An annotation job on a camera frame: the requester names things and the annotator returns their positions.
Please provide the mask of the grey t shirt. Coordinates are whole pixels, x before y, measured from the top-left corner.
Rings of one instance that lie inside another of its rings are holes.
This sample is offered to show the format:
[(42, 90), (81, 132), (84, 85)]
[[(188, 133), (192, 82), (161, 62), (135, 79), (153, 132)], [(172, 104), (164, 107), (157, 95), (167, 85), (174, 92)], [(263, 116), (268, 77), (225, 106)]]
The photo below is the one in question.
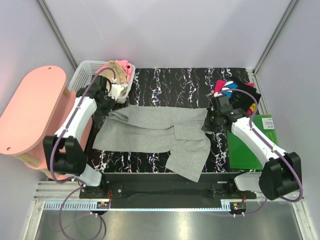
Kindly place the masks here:
[(202, 129), (205, 108), (130, 105), (111, 111), (93, 148), (110, 152), (166, 153), (165, 167), (198, 182), (211, 150)]

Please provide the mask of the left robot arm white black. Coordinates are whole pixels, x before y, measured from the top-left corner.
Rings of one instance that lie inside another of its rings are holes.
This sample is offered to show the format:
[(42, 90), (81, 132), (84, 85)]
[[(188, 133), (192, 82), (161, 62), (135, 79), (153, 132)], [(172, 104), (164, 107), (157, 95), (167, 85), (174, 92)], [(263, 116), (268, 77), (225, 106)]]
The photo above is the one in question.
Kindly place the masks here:
[(55, 181), (56, 174), (60, 174), (68, 180), (77, 180), (89, 186), (90, 192), (97, 198), (103, 198), (108, 193), (102, 174), (87, 163), (87, 155), (80, 141), (92, 115), (95, 112), (107, 115), (123, 89), (115, 78), (95, 75), (87, 86), (76, 92), (74, 105), (63, 125), (54, 135), (43, 140), (47, 168)]

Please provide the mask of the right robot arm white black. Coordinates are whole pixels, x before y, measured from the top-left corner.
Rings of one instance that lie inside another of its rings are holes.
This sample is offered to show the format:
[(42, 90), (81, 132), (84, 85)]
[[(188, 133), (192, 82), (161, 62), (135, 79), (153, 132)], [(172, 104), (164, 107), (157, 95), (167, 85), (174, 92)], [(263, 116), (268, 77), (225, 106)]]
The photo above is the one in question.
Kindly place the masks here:
[(253, 123), (243, 109), (234, 109), (225, 95), (214, 96), (207, 108), (202, 126), (205, 132), (226, 129), (238, 137), (257, 157), (261, 172), (245, 172), (237, 175), (227, 185), (228, 195), (239, 198), (245, 191), (262, 193), (268, 200), (284, 199), (298, 191), (297, 201), (303, 196), (301, 158), (295, 152), (288, 153), (273, 143)]

